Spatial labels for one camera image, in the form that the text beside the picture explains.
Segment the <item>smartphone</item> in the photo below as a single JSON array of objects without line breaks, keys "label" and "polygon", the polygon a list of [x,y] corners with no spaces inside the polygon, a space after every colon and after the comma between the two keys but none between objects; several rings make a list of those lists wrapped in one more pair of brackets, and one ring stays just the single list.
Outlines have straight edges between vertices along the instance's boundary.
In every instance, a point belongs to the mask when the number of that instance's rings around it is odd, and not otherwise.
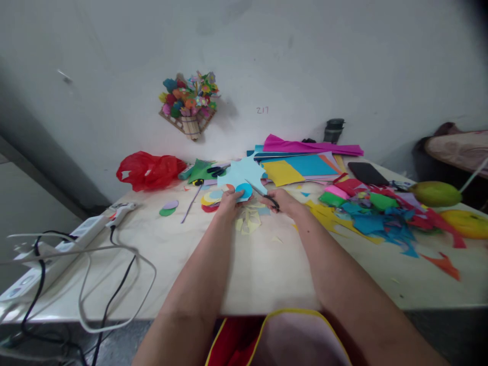
[{"label": "smartphone", "polygon": [[354,176],[364,184],[374,186],[387,186],[389,183],[370,163],[349,163],[349,169]]}]

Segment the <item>yellow fruit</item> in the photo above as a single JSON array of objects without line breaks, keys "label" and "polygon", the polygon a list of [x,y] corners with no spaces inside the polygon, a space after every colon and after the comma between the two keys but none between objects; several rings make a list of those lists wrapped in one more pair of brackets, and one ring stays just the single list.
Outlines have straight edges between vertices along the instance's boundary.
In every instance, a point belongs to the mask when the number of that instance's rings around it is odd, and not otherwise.
[{"label": "yellow fruit", "polygon": [[461,236],[470,239],[488,239],[488,220],[464,210],[447,210],[440,213]]},{"label": "yellow fruit", "polygon": [[415,198],[428,207],[450,207],[463,199],[461,193],[450,184],[438,181],[420,182],[409,189]]}]

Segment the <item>gray floor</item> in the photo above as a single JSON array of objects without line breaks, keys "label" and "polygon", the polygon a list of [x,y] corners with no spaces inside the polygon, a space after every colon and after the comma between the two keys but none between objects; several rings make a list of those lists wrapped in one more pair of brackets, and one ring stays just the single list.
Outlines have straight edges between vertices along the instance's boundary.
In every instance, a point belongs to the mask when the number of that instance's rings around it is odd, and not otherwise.
[{"label": "gray floor", "polygon": [[[452,365],[488,364],[485,351],[488,345],[488,310],[408,312],[407,316],[425,339]],[[102,343],[97,364],[99,366],[130,365],[149,326],[150,322],[133,322],[113,331]],[[95,335],[85,333],[79,324],[69,324],[69,328],[73,340],[84,350],[88,351],[93,347],[97,339]],[[18,325],[0,327],[0,339],[17,329]],[[66,333],[65,327],[61,324],[45,324],[36,329],[37,332],[50,330]],[[36,355],[52,355],[59,352],[56,347],[46,346],[34,340],[22,342],[16,349]],[[93,352],[89,352],[88,364],[91,364],[92,359]],[[57,362],[27,362],[0,357],[2,366],[40,364],[56,366]]]}]

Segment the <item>green fruit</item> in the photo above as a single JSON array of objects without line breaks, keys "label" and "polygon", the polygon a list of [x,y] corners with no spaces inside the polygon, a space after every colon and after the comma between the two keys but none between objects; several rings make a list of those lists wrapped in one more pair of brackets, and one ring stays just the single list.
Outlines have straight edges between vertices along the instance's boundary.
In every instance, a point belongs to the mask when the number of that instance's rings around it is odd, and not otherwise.
[{"label": "green fruit", "polygon": [[450,207],[463,199],[461,193],[450,184],[438,181],[420,182],[410,187],[415,198],[428,207]]}]

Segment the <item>paper flower bouquet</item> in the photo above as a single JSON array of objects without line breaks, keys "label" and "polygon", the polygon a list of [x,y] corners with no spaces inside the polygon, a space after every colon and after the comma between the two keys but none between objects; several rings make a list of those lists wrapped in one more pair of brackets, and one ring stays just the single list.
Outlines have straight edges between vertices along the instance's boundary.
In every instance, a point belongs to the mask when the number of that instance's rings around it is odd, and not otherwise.
[{"label": "paper flower bouquet", "polygon": [[189,139],[197,140],[217,111],[213,100],[218,98],[219,92],[215,74],[210,72],[202,75],[197,71],[197,76],[188,80],[182,74],[177,74],[176,80],[166,79],[163,85],[168,93],[159,95],[163,103],[160,116]]}]

